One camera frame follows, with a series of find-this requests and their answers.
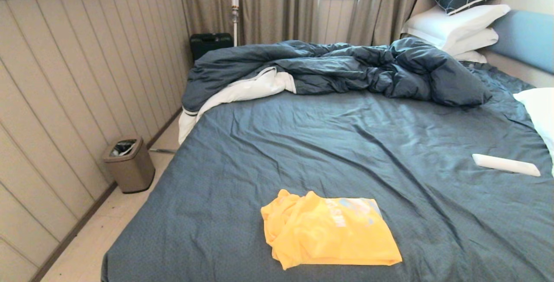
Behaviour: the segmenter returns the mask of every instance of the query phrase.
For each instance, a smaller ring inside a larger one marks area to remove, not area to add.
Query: yellow t-shirt
[[[281,189],[261,208],[265,241],[283,270],[299,264],[393,265],[402,261],[374,199],[305,197]]]

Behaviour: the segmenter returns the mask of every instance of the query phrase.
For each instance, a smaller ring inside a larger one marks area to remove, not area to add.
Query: white pillow
[[[435,47],[446,50],[456,41],[485,29],[509,11],[510,6],[507,4],[493,4],[469,8],[447,16],[442,8],[435,6],[406,21],[402,33],[415,35]]]
[[[498,34],[493,29],[484,29],[475,35],[460,39],[449,49],[443,49],[450,55],[459,55],[465,51],[493,45],[498,41]]]
[[[525,106],[554,163],[554,88],[529,89],[516,93],[514,98]]]
[[[465,53],[461,53],[458,55],[453,55],[453,57],[458,61],[470,61],[470,62],[477,62],[477,63],[486,63],[486,58],[484,55],[481,55],[475,50],[472,51],[466,51]]]

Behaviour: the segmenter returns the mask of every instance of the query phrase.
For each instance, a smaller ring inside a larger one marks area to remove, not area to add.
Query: tile floor
[[[154,143],[153,148],[178,149],[178,118]],[[119,188],[106,199],[77,237],[50,268],[42,282],[98,282],[102,257],[142,207],[173,154],[149,152],[156,167],[152,186],[145,192],[123,194]]]

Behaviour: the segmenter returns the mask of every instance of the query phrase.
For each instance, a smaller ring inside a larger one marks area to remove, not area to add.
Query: black suitcase
[[[190,49],[194,61],[208,51],[233,47],[233,37],[229,33],[205,33],[190,36]]]

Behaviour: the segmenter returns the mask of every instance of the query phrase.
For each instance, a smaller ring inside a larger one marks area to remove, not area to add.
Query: curtain
[[[319,0],[240,0],[239,43],[316,41]],[[233,33],[230,0],[184,0],[189,34]]]
[[[402,25],[416,0],[358,0],[348,31],[354,45],[389,45],[400,38]]]

